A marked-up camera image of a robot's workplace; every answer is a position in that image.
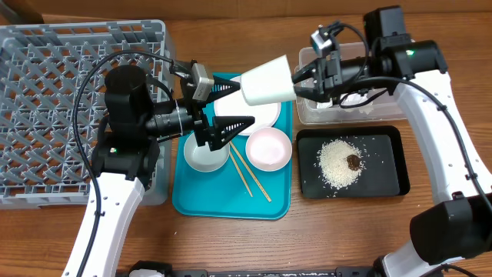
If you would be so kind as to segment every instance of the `wooden table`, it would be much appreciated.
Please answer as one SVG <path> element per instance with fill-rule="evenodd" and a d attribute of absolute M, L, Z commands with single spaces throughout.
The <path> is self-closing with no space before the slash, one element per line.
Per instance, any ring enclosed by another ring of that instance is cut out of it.
<path fill-rule="evenodd" d="M 291 67 L 319 24 L 335 17 L 167 22 L 180 60 L 197 59 L 215 72 L 244 72 L 287 54 Z M 362 28 L 361 16 L 342 16 Z M 465 125 L 485 164 L 492 168 L 492 14 L 406 15 L 416 40 L 433 39 L 447 58 L 454 95 Z M 342 42 L 355 42 L 349 32 Z M 169 262 L 176 269 L 332 269 L 370 265 L 409 239 L 411 218 L 430 208 L 431 185 L 406 121 L 401 132 L 411 191 L 385 199 L 312 200 L 301 195 L 294 153 L 291 208 L 277 221 L 186 217 L 165 204 L 140 207 L 131 222 L 119 263 L 139 259 Z M 294 137 L 307 126 L 294 113 Z M 177 142 L 173 142 L 174 171 Z M 0 212 L 0 276 L 60 276 L 85 207 Z M 492 254 L 458 265 L 492 275 Z"/>

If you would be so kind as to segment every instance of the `pink bowl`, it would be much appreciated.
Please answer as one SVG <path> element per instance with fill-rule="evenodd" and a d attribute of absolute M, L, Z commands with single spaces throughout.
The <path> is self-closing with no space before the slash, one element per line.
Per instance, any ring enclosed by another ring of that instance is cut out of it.
<path fill-rule="evenodd" d="M 255 168 L 276 171 L 291 160 L 291 140 L 277 128 L 261 128 L 248 138 L 246 156 Z"/>

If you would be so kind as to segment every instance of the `white rice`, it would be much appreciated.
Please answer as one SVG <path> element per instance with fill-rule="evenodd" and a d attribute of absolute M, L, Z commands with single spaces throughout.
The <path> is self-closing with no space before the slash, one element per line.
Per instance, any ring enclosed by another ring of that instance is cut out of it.
<path fill-rule="evenodd" d="M 357 171 L 349 169 L 347 157 L 356 155 L 362 158 L 361 150 L 340 139 L 324 143 L 317 153 L 323 181 L 336 189 L 345 188 L 356 182 L 362 170 L 365 169 L 364 161 L 361 161 Z"/>

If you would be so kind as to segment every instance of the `black tray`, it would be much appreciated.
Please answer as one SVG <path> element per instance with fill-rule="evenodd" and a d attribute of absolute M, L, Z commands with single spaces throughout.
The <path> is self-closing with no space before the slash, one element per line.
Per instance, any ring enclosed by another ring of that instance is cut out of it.
<path fill-rule="evenodd" d="M 362 152 L 364 169 L 358 180 L 342 189 L 323 181 L 318 151 L 340 139 Z M 313 199 L 406 195 L 410 191 L 400 132 L 394 126 L 302 130 L 297 135 L 301 190 Z"/>

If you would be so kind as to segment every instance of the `clear plastic bin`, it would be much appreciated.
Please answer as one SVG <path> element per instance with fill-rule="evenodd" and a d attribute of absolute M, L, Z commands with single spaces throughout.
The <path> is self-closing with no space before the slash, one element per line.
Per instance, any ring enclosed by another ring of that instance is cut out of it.
<path fill-rule="evenodd" d="M 362 42 L 341 45 L 342 60 L 361 56 L 364 56 L 364 44 Z M 299 52 L 299 68 L 306 66 L 316 58 L 316 53 L 314 53 L 312 48 L 303 48 Z M 312 88 L 313 79 L 302 81 L 301 86 Z M 371 95 L 379 91 L 380 89 L 371 90 L 367 97 L 371 97 Z M 338 105 L 322 108 L 317 102 L 300 97 L 297 98 L 296 104 L 298 106 L 299 119 L 305 125 L 374 122 L 406 118 L 400 107 L 398 107 L 395 97 L 387 93 L 374 100 L 371 104 L 360 108 L 340 108 Z"/>

